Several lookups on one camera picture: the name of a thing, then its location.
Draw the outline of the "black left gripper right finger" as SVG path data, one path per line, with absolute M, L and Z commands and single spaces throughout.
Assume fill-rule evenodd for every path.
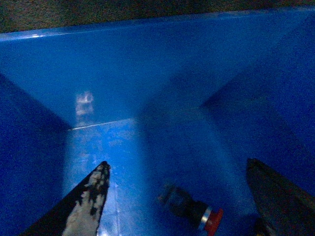
M 313 236 L 315 198 L 255 158 L 247 160 L 246 179 L 260 215 L 258 236 Z

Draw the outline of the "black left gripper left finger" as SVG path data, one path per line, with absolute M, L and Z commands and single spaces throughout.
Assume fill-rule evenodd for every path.
M 110 165 L 102 161 L 22 236 L 95 236 L 107 199 Z

